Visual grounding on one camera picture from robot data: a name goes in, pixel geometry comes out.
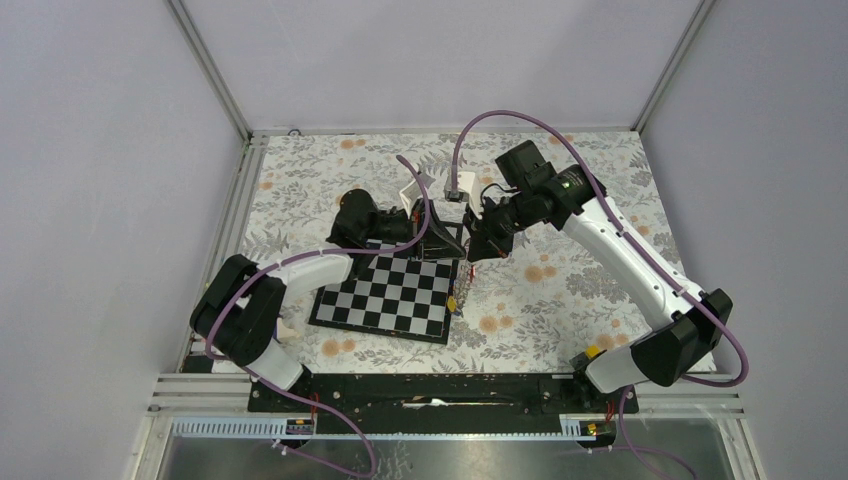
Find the key organiser with rings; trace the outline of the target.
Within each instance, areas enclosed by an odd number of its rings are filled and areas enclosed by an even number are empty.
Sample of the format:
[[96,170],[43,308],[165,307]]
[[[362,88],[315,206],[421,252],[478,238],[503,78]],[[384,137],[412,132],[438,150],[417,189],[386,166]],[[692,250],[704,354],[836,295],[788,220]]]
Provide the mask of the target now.
[[468,299],[471,287],[474,284],[474,282],[472,284],[468,284],[468,280],[466,279],[469,264],[473,263],[468,260],[462,260],[458,263],[456,276],[449,287],[446,308],[452,316],[461,316],[463,314],[463,308]]

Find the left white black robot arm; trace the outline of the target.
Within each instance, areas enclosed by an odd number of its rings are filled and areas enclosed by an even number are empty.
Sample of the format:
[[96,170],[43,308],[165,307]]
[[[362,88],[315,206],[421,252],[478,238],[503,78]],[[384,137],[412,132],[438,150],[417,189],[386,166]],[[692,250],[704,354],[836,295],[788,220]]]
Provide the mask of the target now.
[[421,196],[409,209],[381,209],[363,189],[342,196],[326,244],[312,252],[261,266],[242,254],[229,257],[201,296],[189,326],[206,353],[229,360],[272,385],[272,398],[288,411],[309,401],[307,368],[275,338],[285,300],[364,277],[377,260],[410,259],[441,264],[465,257],[456,234],[439,220],[432,200]]

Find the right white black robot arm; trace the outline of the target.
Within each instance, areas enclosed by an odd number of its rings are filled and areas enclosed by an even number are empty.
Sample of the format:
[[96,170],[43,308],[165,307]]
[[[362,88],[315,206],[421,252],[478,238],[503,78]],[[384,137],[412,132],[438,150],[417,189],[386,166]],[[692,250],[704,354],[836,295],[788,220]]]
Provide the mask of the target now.
[[486,199],[475,174],[454,168],[446,194],[466,202],[467,259],[506,258],[514,237],[544,223],[585,248],[637,305],[650,327],[624,347],[574,360],[573,396],[597,412],[628,385],[669,387],[718,344],[732,310],[721,289],[706,292],[677,272],[626,221],[599,181],[580,164],[557,170],[525,141],[496,160],[509,186]]

